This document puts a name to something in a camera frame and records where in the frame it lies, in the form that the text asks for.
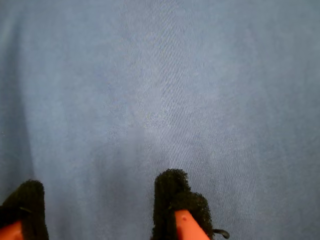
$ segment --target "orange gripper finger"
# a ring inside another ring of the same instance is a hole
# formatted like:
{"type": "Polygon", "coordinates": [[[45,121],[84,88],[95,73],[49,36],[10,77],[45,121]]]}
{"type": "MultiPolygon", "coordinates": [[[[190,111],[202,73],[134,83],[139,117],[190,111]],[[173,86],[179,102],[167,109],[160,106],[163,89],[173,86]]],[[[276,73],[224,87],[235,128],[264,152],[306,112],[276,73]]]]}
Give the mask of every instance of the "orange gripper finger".
{"type": "Polygon", "coordinates": [[[210,240],[188,210],[174,212],[179,240],[210,240]]]}
{"type": "Polygon", "coordinates": [[[5,226],[0,229],[1,240],[24,240],[22,235],[22,225],[17,221],[11,225],[5,226]]]}

